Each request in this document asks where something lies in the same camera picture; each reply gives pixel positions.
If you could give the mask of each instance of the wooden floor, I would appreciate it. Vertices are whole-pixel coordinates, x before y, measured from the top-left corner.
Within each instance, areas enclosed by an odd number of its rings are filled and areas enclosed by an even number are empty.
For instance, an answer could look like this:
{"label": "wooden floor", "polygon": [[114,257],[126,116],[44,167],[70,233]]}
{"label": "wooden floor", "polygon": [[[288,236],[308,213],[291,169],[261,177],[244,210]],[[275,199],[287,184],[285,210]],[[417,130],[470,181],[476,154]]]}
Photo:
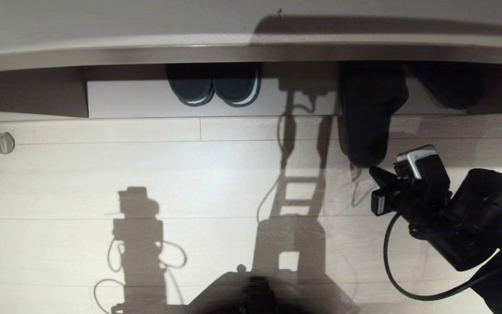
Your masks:
{"label": "wooden floor", "polygon": [[[390,217],[371,214],[376,185],[343,155],[336,121],[298,117],[279,139],[287,122],[0,123],[17,143],[0,154],[0,313],[103,313],[96,298],[107,312],[127,301],[136,313],[182,313],[176,305],[195,301],[197,313],[237,296],[252,270],[315,313],[490,313],[472,290],[436,302],[397,292],[383,266]],[[432,143],[453,191],[472,167],[502,172],[502,115],[396,116],[390,137],[384,167]],[[281,181],[292,177],[301,181]],[[389,255],[418,294],[474,273],[455,272],[403,221]]]}

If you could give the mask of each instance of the shoe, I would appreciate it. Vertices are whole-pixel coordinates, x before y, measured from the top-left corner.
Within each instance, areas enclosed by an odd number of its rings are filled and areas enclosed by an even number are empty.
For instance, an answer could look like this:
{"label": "shoe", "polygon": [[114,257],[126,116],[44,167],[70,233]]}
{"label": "shoe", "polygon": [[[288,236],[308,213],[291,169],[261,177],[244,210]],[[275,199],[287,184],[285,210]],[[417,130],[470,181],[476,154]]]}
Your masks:
{"label": "shoe", "polygon": [[214,65],[214,90],[232,107],[250,105],[261,89],[261,64],[256,62],[217,63]]}
{"label": "shoe", "polygon": [[205,105],[214,96],[213,67],[210,63],[166,64],[168,82],[185,105]]}
{"label": "shoe", "polygon": [[356,167],[376,166],[387,154],[390,116],[408,99],[402,63],[341,62],[340,84],[340,148]]}
{"label": "shoe", "polygon": [[415,61],[408,68],[448,108],[468,109],[484,94],[484,80],[469,63]]}

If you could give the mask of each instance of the white floor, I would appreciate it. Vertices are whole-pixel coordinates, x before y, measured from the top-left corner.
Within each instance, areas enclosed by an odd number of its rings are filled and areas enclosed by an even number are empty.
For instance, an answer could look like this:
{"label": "white floor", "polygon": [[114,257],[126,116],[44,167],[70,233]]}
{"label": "white floor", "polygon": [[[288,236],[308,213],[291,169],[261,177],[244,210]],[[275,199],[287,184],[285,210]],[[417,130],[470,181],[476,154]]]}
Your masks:
{"label": "white floor", "polygon": [[[139,313],[149,311],[145,306],[155,296],[171,306],[189,304],[223,274],[240,264],[247,271],[261,268],[258,260],[270,255],[276,270],[261,271],[278,279],[277,293],[285,297],[291,290],[312,308],[324,302],[327,312],[490,313],[471,290],[436,302],[397,292],[382,258],[390,217],[369,209],[375,183],[343,155],[336,120],[320,135],[321,117],[296,121],[285,175],[315,180],[287,185],[285,198],[303,201],[294,205],[285,205],[275,186],[280,145],[289,147],[277,139],[285,119],[280,125],[276,117],[0,123],[0,132],[17,143],[10,155],[0,154],[0,313],[103,313],[93,293],[108,278],[143,283],[129,290]],[[324,143],[326,156],[319,149]],[[437,147],[453,191],[472,167],[502,172],[502,115],[396,116],[383,166],[426,143]],[[145,188],[148,200],[142,189],[129,187]],[[129,197],[133,191],[139,194]],[[120,211],[136,219],[123,219]],[[134,223],[119,232],[121,221]],[[108,252],[112,232],[129,240],[123,246],[114,241]],[[138,246],[129,244],[133,239]],[[404,222],[391,241],[393,273],[413,292],[441,292],[474,273],[455,272],[410,237]],[[152,263],[148,251],[136,250],[154,242],[159,256]],[[124,268],[114,272],[108,254],[118,268],[120,252]],[[230,281],[218,287],[237,289]],[[95,294],[109,312],[125,301],[124,291],[106,281]],[[182,311],[166,304],[162,309]]]}

